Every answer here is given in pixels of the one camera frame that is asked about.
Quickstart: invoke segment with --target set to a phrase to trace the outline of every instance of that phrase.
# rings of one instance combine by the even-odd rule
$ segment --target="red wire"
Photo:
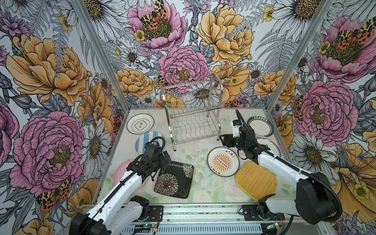
[[[159,223],[159,218],[158,218],[158,216],[156,216],[153,212],[149,212],[149,214],[152,214],[155,218],[157,218],[158,223]]]
[[[279,219],[281,220],[281,226],[280,227],[282,227],[283,226],[283,220],[282,220],[282,217],[279,215],[279,214],[277,214],[278,215],[278,217],[279,217]]]

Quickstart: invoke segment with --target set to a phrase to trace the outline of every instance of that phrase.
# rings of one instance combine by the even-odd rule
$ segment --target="dish rack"
[[[176,144],[217,136],[221,133],[218,120],[222,105],[223,85],[217,74],[210,79],[162,86],[161,96],[174,151]],[[180,98],[169,93],[188,89]]]

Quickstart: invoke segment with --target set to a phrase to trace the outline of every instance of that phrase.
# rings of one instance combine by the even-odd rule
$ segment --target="yellow woven placemat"
[[[252,161],[244,164],[235,179],[238,186],[255,201],[274,193],[277,188],[274,175]]]

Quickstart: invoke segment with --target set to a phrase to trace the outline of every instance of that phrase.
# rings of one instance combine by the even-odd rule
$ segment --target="plate with orange sunburst design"
[[[217,147],[208,154],[208,166],[215,174],[229,177],[239,170],[240,161],[236,153],[231,149]]]

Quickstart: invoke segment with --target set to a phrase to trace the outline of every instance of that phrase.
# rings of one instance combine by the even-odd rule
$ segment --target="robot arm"
[[[153,144],[156,139],[163,141],[162,147],[158,142]],[[149,214],[147,199],[134,196],[125,208],[121,207],[148,176],[154,180],[158,169],[171,163],[167,151],[162,153],[164,145],[165,140],[162,137],[156,137],[146,143],[145,153],[129,164],[121,180],[106,197],[85,215],[78,213],[72,219],[69,235],[119,234],[124,229],[124,225],[137,219],[145,220]]]
[[[231,122],[233,134],[220,136],[223,146],[244,151],[248,159],[275,173],[296,190],[296,198],[267,195],[260,199],[260,216],[265,218],[271,213],[286,213],[300,216],[310,224],[337,220],[341,216],[342,206],[328,186],[326,176],[299,168],[275,155],[267,146],[258,144],[254,130],[246,126],[240,112],[236,112],[238,120]]]

